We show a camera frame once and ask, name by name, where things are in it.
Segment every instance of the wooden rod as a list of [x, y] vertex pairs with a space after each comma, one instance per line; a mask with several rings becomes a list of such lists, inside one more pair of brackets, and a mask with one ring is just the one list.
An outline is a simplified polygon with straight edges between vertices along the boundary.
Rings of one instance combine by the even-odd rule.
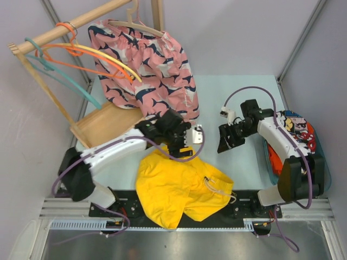
[[91, 146], [89, 143], [87, 137], [83, 134], [81, 129], [76, 125], [75, 121], [72, 119], [72, 117], [69, 115], [69, 113], [65, 110], [65, 108], [62, 106], [62, 104], [59, 102], [59, 100], [56, 98], [56, 96], [53, 94], [53, 92], [49, 89], [45, 81], [40, 77], [40, 75], [37, 73], [37, 71], [31, 66], [28, 59], [24, 56], [24, 54], [21, 53], [21, 51], [18, 49], [18, 47], [14, 43], [8, 44], [8, 47], [12, 51], [12, 53], [20, 60], [20, 62], [23, 64], [25, 69], [32, 75], [34, 80], [40, 85], [40, 87], [43, 89], [43, 91], [49, 96], [49, 98], [54, 102], [54, 104], [57, 106], [59, 111], [65, 116], [67, 121], [69, 121], [70, 125], [74, 130], [78, 133], [78, 135], [81, 136], [82, 139], [84, 139], [85, 144]]
[[[87, 23], [90, 23], [91, 21], [99, 18], [100, 16], [103, 16], [113, 11], [114, 9], [117, 9], [131, 1], [132, 0], [112, 0], [102, 6], [95, 8], [94, 10], [90, 12], [85, 13], [84, 15], [81, 15], [75, 19], [72, 19], [70, 22], [76, 28], [80, 28], [81, 26]], [[39, 35], [38, 37], [33, 38], [33, 41], [36, 42], [37, 45], [42, 46], [60, 38], [61, 36], [64, 36], [65, 34], [69, 32], [70, 31], [64, 26], [58, 26], [50, 31], [45, 32], [44, 34]], [[23, 42], [17, 45], [17, 47], [23, 55], [35, 50], [35, 47], [30, 42]]]
[[152, 3], [152, 16], [153, 16], [153, 27], [158, 31], [164, 30], [164, 19], [163, 19], [163, 1], [162, 0], [151, 0]]

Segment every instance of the shark print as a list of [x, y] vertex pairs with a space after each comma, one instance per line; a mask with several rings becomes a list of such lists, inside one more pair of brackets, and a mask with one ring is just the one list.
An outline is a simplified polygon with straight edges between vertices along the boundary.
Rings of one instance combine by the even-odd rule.
[[[197, 89], [182, 46], [167, 32], [158, 37], [135, 28], [115, 27], [110, 21], [89, 26], [92, 48], [127, 65], [142, 82], [99, 76], [107, 100], [124, 109], [139, 107], [147, 119], [172, 108], [194, 125], [200, 114]], [[94, 61], [100, 72], [117, 71], [102, 61]]]

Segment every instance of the wooden board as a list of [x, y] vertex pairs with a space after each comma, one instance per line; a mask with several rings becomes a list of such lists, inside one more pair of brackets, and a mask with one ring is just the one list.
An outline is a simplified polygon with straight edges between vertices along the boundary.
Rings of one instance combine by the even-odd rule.
[[124, 134], [143, 119], [139, 108], [122, 109], [107, 102], [101, 110], [94, 110], [76, 123], [87, 142], [74, 128], [71, 127], [70, 130], [85, 147], [91, 148]]

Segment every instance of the yellow cloth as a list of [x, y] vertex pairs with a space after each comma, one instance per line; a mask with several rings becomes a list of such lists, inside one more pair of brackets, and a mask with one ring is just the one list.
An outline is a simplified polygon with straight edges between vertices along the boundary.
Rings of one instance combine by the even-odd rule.
[[204, 177], [211, 179], [209, 184], [216, 190], [231, 194], [234, 182], [198, 157], [177, 162], [159, 150], [152, 152], [141, 161], [136, 180], [146, 216], [163, 228], [176, 229], [183, 213], [203, 221], [225, 207], [230, 197], [209, 190]]

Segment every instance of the teal hanger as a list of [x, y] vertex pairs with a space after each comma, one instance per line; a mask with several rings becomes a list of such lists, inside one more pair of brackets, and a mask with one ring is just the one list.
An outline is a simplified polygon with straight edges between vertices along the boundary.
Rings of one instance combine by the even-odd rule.
[[50, 62], [46, 61], [43, 58], [43, 51], [41, 50], [40, 46], [38, 46], [32, 39], [30, 38], [25, 38], [26, 41], [30, 42], [40, 53], [40, 57], [36, 57], [33, 55], [26, 55], [26, 57], [31, 58], [33, 60], [37, 60], [39, 61], [42, 65], [44, 70], [46, 71], [51, 71], [51, 72], [57, 72], [58, 74], [60, 74], [62, 77], [64, 77], [67, 81], [69, 81], [75, 88], [73, 88], [72, 86], [70, 86], [69, 84], [67, 84], [66, 82], [63, 82], [59, 79], [57, 79], [56, 77], [54, 77], [53, 75], [51, 75], [50, 73], [41, 70], [40, 68], [38, 68], [36, 65], [34, 65], [33, 63], [30, 64], [32, 65], [32, 67], [34, 69], [36, 69], [39, 72], [44, 73], [45, 75], [51, 77], [52, 79], [56, 80], [57, 82], [63, 84], [64, 86], [66, 86], [67, 88], [69, 88], [70, 90], [72, 90], [73, 92], [79, 94], [80, 96], [82, 96], [83, 98], [87, 99], [89, 102], [91, 102], [97, 109], [101, 109], [101, 104], [94, 98], [92, 97], [88, 92], [86, 92], [76, 81], [74, 81], [70, 76], [68, 76], [65, 72], [61, 71], [60, 69], [58, 69], [57, 67], [55, 67], [54, 65], [52, 65]]

